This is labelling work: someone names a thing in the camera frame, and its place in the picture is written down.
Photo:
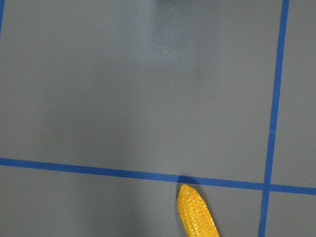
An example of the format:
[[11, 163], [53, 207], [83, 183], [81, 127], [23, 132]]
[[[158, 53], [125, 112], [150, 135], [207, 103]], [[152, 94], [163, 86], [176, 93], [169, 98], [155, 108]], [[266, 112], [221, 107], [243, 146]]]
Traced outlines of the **yellow plastic corn cob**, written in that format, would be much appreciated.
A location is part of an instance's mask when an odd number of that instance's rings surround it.
[[177, 210], [187, 236], [220, 236], [206, 202], [196, 189], [187, 184], [179, 189]]

